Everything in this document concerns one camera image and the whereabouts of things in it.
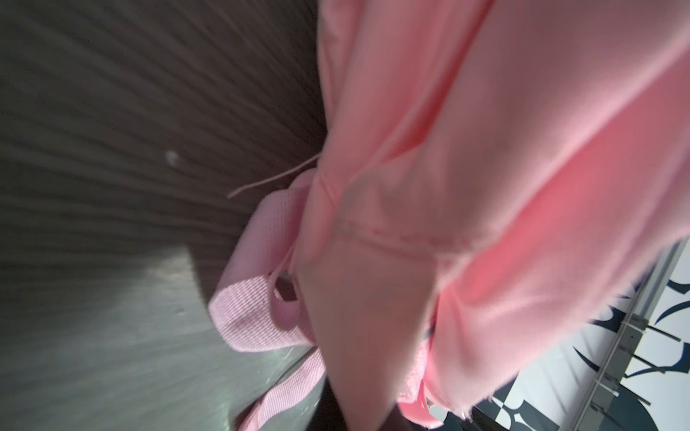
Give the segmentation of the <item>pink student backpack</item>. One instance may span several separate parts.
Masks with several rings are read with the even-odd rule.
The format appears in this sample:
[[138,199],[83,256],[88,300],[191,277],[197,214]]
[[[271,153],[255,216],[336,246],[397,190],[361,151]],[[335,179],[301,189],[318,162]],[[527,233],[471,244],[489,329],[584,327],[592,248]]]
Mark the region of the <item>pink student backpack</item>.
[[689,233],[686,1],[322,1],[327,123],[208,310],[239,352],[309,346],[240,424],[321,380],[348,430],[440,425]]

